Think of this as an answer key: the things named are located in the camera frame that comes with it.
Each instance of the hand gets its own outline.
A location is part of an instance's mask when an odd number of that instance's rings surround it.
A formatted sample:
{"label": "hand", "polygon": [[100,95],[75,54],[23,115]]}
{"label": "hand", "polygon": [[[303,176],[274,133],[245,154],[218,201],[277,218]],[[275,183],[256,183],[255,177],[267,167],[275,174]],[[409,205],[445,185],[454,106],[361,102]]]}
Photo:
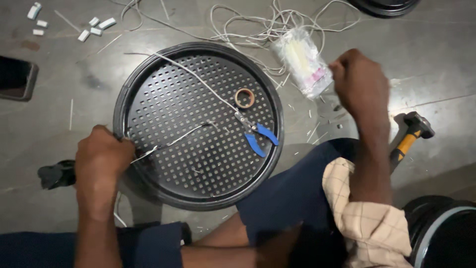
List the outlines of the hand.
{"label": "hand", "polygon": [[329,68],[334,75],[339,99],[354,117],[357,126],[389,126],[389,83],[380,64],[371,61],[359,50],[351,49],[329,64]]}
{"label": "hand", "polygon": [[78,143],[76,190],[80,212],[104,215],[104,207],[116,195],[119,176],[134,157],[134,144],[118,141],[105,126],[93,127],[89,137]]}

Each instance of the hammer head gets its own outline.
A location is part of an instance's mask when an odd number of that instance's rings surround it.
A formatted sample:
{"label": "hammer head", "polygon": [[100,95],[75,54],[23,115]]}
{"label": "hammer head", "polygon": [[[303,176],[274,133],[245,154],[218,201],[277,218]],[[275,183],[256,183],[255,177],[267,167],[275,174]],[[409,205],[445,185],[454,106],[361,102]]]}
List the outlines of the hammer head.
{"label": "hammer head", "polygon": [[429,139],[435,135],[435,131],[431,128],[430,122],[417,112],[409,112],[403,117],[403,121],[408,127],[417,128],[421,130],[420,137]]}

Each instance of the black perforated tray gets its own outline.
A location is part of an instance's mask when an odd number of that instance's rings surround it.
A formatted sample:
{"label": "black perforated tray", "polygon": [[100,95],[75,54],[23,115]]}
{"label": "black perforated tray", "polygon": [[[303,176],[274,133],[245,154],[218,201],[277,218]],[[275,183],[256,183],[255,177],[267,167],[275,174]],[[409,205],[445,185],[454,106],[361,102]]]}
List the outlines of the black perforated tray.
{"label": "black perforated tray", "polygon": [[156,145],[170,147],[133,163],[132,181],[145,197],[189,210],[214,210],[235,204],[273,171],[284,142],[282,106],[269,78],[248,58],[227,47],[192,42],[158,52],[197,74],[229,103],[246,87],[256,102],[240,110],[251,122],[274,132],[279,146],[256,134],[267,154],[250,148],[234,111],[187,71],[152,55],[125,82],[114,111],[114,132],[128,136],[140,155]]}

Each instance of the blue-handled pliers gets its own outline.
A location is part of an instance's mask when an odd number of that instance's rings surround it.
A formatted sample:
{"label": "blue-handled pliers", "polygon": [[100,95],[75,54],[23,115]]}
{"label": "blue-handled pliers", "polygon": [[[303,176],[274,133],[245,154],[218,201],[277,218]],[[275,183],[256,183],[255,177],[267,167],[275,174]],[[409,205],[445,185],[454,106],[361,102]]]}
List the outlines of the blue-handled pliers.
{"label": "blue-handled pliers", "polygon": [[270,139],[274,145],[279,145],[278,139],[269,129],[263,127],[259,123],[254,125],[252,122],[248,121],[248,119],[246,119],[240,112],[236,112],[235,117],[243,124],[243,127],[245,128],[245,137],[248,140],[249,146],[251,146],[251,149],[253,149],[253,151],[255,151],[257,155],[261,157],[266,156],[266,154],[258,146],[258,142],[256,141],[253,131],[268,137],[268,139]]}

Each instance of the hammer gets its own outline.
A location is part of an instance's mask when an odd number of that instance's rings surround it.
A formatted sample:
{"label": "hammer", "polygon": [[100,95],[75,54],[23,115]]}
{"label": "hammer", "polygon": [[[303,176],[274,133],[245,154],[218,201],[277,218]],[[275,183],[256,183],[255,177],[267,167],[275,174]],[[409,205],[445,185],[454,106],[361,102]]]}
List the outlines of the hammer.
{"label": "hammer", "polygon": [[408,125],[407,133],[398,146],[390,153],[390,173],[393,173],[405,154],[419,137],[429,139],[435,135],[430,122],[417,112],[409,112],[403,116],[403,121]]}

